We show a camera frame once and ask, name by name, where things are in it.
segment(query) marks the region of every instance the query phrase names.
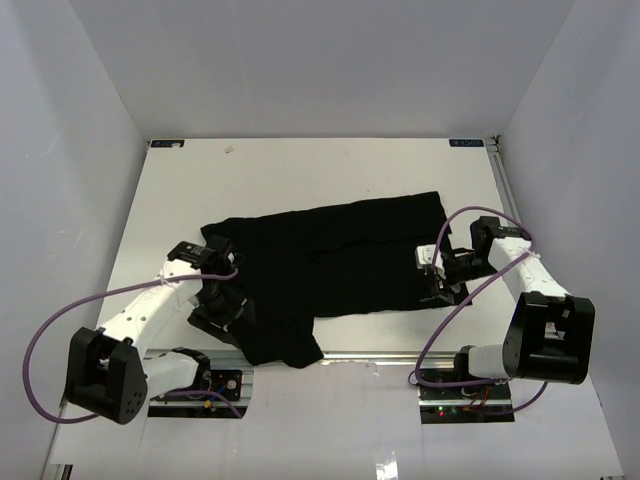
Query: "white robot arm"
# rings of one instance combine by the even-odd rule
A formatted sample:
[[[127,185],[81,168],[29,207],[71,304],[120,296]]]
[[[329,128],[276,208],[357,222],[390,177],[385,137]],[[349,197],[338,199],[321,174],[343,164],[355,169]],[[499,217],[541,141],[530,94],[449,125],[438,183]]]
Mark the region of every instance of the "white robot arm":
[[[210,360],[201,352],[176,348],[151,359],[145,354],[160,330],[188,301],[197,305],[189,322],[223,341],[229,341],[228,325],[246,317],[247,300],[223,292],[220,282],[172,281],[201,273],[233,273],[229,241],[217,238],[214,242],[217,248],[181,242],[156,276],[163,279],[160,285],[143,290],[96,330],[81,328],[76,332],[69,347],[67,400],[126,424],[147,396],[206,387]]]
[[[453,303],[462,282],[495,274],[531,248],[523,230],[501,226],[496,217],[472,223],[471,238],[472,250],[439,252],[435,265],[435,245],[417,248],[417,265],[424,270],[428,292],[425,300],[438,297]],[[464,347],[456,355],[458,378],[581,383],[587,375],[595,319],[591,301],[572,296],[533,253],[503,279],[517,302],[505,340]]]

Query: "white wall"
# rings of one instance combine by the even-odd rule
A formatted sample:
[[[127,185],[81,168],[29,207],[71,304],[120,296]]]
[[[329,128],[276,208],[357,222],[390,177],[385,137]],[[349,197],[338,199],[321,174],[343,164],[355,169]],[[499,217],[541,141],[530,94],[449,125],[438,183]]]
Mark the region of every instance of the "white wall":
[[[54,426],[27,403],[24,349],[62,305],[105,288],[145,144],[67,0],[0,1],[0,478],[39,478]],[[43,338],[36,392],[56,411],[69,338]]]
[[[640,4],[578,0],[505,131],[505,162],[552,273],[596,305],[591,374],[631,479],[640,478],[639,141]]]
[[[146,138],[502,132],[573,0],[71,0]]]

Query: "black cloth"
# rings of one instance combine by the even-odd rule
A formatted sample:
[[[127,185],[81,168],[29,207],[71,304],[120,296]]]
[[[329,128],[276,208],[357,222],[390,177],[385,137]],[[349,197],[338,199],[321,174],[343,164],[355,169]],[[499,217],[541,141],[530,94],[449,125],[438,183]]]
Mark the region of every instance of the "black cloth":
[[[445,220],[438,193],[430,192],[229,218],[202,234],[230,239],[244,256],[225,288],[255,301],[256,325],[229,327],[247,360],[302,368],[323,357],[314,317],[445,306],[419,301],[425,292],[415,260],[416,247],[434,244]],[[442,249],[451,249],[447,237]]]

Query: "cable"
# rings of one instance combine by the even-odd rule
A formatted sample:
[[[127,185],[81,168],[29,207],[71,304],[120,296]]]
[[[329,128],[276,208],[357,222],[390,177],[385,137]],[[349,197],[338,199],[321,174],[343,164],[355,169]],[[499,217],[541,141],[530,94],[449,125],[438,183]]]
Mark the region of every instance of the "cable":
[[[238,418],[242,418],[242,414],[238,411],[238,409],[236,407],[234,407],[231,402],[229,400],[227,400],[223,395],[220,395],[218,392],[212,392],[210,390],[182,390],[182,391],[177,391],[177,392],[167,392],[165,393],[165,396],[168,397],[182,397],[185,395],[209,395],[212,397],[217,398],[218,400],[221,400],[222,402],[225,403],[225,405],[227,405],[227,407],[229,407],[229,409],[233,412],[233,414],[238,417]]]
[[[444,235],[445,235],[445,233],[447,231],[447,227],[449,226],[451,221],[454,218],[456,218],[458,215],[460,215],[461,213],[464,213],[464,212],[467,212],[467,211],[471,211],[471,210],[480,210],[480,211],[483,211],[483,212],[493,213],[494,215],[502,217],[502,218],[510,221],[511,223],[517,225],[518,227],[520,227],[522,230],[524,230],[531,237],[531,251],[534,250],[534,248],[536,246],[536,240],[535,240],[534,236],[531,235],[531,233],[520,222],[518,222],[517,220],[511,218],[509,215],[505,215],[504,213],[499,212],[498,210],[494,210],[492,208],[487,208],[487,207],[481,207],[481,206],[475,206],[474,205],[474,206],[461,208],[460,210],[454,212],[444,222],[444,224],[442,225],[442,228],[440,228],[440,233],[438,234],[438,240],[436,241],[436,246],[435,246],[434,253],[433,253],[433,258],[432,258],[432,264],[435,265],[436,258],[438,256],[438,252],[440,251],[440,245],[442,243],[442,239],[444,238]],[[496,272],[491,277],[489,277],[487,280],[485,280],[478,288],[476,288],[473,292],[471,292],[469,295],[467,295],[467,297],[465,297],[464,300],[462,300],[449,313],[449,315],[447,315],[445,317],[445,319],[442,321],[442,323],[440,325],[438,325],[438,327],[435,329],[435,331],[431,335],[431,338],[429,338],[429,340],[427,341],[427,344],[422,349],[422,352],[420,353],[420,356],[418,357],[418,361],[416,362],[416,366],[415,366],[414,371],[415,371],[416,381],[420,385],[424,385],[425,387],[431,387],[431,388],[458,388],[458,387],[465,387],[465,386],[469,386],[470,387],[470,386],[474,386],[474,385],[488,385],[488,384],[492,384],[492,383],[496,382],[495,379],[490,379],[490,378],[489,379],[481,379],[481,380],[470,380],[470,381],[466,381],[466,382],[442,382],[442,383],[429,382],[427,380],[423,380],[422,378],[420,378],[419,372],[420,372],[420,367],[422,366],[422,362],[424,361],[425,357],[427,356],[427,353],[429,352],[429,350],[431,349],[431,347],[435,343],[436,339],[440,336],[440,334],[444,331],[444,329],[447,328],[447,325],[449,325],[453,321],[453,319],[456,318],[456,316],[462,311],[462,309],[464,307],[466,307],[471,302],[471,300],[473,300],[475,297],[477,297],[489,285],[491,285],[493,282],[495,282],[496,280],[501,278],[503,275],[505,275],[507,272],[509,272],[512,268],[514,268],[520,262],[522,262],[525,259],[527,259],[529,257],[529,255],[530,255],[530,252],[523,253],[518,258],[516,258],[514,261],[512,261],[511,263],[506,265],[504,268],[502,268],[502,270]]]
[[[218,392],[217,392],[217,393],[218,393],[218,395],[222,395],[222,393],[223,393],[226,389],[227,389],[227,387],[226,387],[225,385],[223,385],[223,386],[220,388],[220,390],[218,390]]]
[[[211,390],[211,386],[212,386],[212,381],[211,381],[211,378],[209,378],[209,386],[207,387],[207,389],[208,389],[208,390]],[[197,397],[194,397],[194,396],[191,396],[191,395],[188,395],[188,396],[187,396],[187,398],[188,398],[189,400],[201,400],[201,399],[203,399],[204,397],[206,397],[206,395],[198,395]]]
[[[543,382],[542,386],[540,387],[540,390],[538,390],[538,393],[536,393],[533,397],[531,397],[531,399],[529,401],[523,403],[522,405],[518,405],[517,407],[512,408],[511,410],[503,410],[502,412],[481,412],[481,413],[483,415],[509,415],[511,413],[516,413],[516,412],[519,412],[520,410],[524,410],[529,405],[531,405],[536,400],[538,400],[542,396],[542,394],[544,393],[544,391],[547,389],[548,386],[549,386],[548,382]]]
[[[92,414],[92,415],[86,415],[84,417],[77,417],[77,418],[56,417],[55,415],[47,412],[44,409],[44,407],[40,405],[40,402],[38,402],[38,399],[33,393],[33,387],[31,385],[31,374],[29,371],[30,365],[31,365],[31,357],[33,356],[33,350],[35,349],[36,344],[38,343],[38,340],[40,340],[40,337],[42,337],[42,334],[47,330],[47,328],[49,328],[53,322],[55,322],[58,318],[60,318],[65,313],[68,313],[71,310],[81,305],[84,305],[85,303],[93,302],[95,300],[101,300],[107,297],[112,297],[114,295],[120,295],[122,293],[132,292],[134,290],[142,290],[144,288],[157,287],[164,283],[176,283],[183,280],[222,280],[224,281],[224,280],[231,280],[237,274],[238,274],[238,269],[236,268],[229,275],[213,275],[213,274],[199,273],[199,274],[193,274],[193,275],[179,275],[176,277],[160,278],[157,280],[151,280],[149,282],[130,285],[128,287],[116,288],[114,290],[108,290],[102,293],[95,293],[93,295],[89,295],[88,297],[81,298],[80,300],[76,300],[75,302],[70,303],[66,307],[61,308],[56,313],[51,315],[47,319],[47,321],[45,321],[40,326],[40,328],[38,328],[36,333],[33,335],[33,338],[29,342],[29,345],[27,345],[27,349],[24,353],[24,359],[22,360],[22,385],[24,386],[24,391],[27,394],[27,399],[29,400],[29,403],[35,409],[35,411],[38,412],[38,414],[41,417],[45,418],[46,420],[49,420],[50,422],[63,424],[63,425],[86,422],[87,420],[94,419],[98,416],[96,414]]]

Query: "white surface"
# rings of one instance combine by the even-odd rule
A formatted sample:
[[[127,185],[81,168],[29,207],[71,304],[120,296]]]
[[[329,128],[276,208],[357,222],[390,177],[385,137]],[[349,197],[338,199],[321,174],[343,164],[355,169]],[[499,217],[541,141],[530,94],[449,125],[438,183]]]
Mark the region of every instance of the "white surface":
[[[230,146],[233,152],[225,154]],[[484,149],[451,149],[446,140],[187,140],[184,149],[152,149],[111,286],[153,275],[158,258],[175,243],[198,240],[202,223],[228,215],[432,189],[441,192],[448,212],[473,203],[500,208],[493,182]],[[470,243],[468,226],[475,218],[468,213],[454,223],[456,245]],[[121,308],[116,303],[106,302],[102,316]],[[439,347],[502,342],[501,327],[506,328],[512,308],[511,295],[499,282],[465,309]],[[416,313],[318,321],[316,335],[323,347],[337,350],[417,349],[445,310]],[[184,318],[171,325],[161,345],[215,347],[215,340]],[[585,480],[620,473],[588,380],[578,387],[550,387],[535,408],[517,415],[515,424],[423,427],[416,391],[407,386],[409,370],[356,363],[303,370],[258,367],[243,420],[143,421],[140,416],[126,432],[105,426],[104,420],[95,429],[65,426],[51,461],[75,464],[74,480],[171,479],[185,472],[194,479],[224,480],[460,479],[471,474],[481,480]],[[538,386],[513,382],[515,403]],[[69,416],[78,414],[75,410]]]
[[[185,472],[194,480],[597,480],[621,473],[589,380],[550,386],[515,423],[421,426],[407,369],[262,367],[242,420],[154,418],[142,434],[134,427],[126,436],[101,427],[98,442],[111,440],[111,462],[104,450],[92,455],[67,445],[64,452],[69,436],[59,437],[54,460],[78,460],[73,480],[165,480]],[[538,387],[513,382],[516,404]]]
[[[24,349],[53,311],[106,287],[144,142],[66,0],[0,1],[0,44],[0,478],[30,479],[54,426],[27,403]],[[98,307],[43,337],[32,373],[47,409]]]
[[[71,0],[152,137],[489,136],[573,0]]]
[[[523,221],[551,274],[597,311],[591,372],[622,465],[640,478],[637,251],[640,5],[576,2],[504,135]]]
[[[229,146],[233,152],[227,154]],[[207,223],[433,190],[440,192],[449,214],[468,205],[502,208],[485,149],[451,148],[447,140],[187,140],[184,148],[153,148],[109,288],[152,278],[179,241],[203,243],[199,228]],[[453,245],[470,246],[469,224],[477,218],[468,212],[454,221]],[[133,295],[105,300],[100,321]],[[496,282],[463,310],[435,350],[501,343],[513,307],[504,283]],[[234,348],[189,325],[191,309],[186,304],[151,348]],[[448,311],[318,319],[314,335],[325,352],[417,352]]]

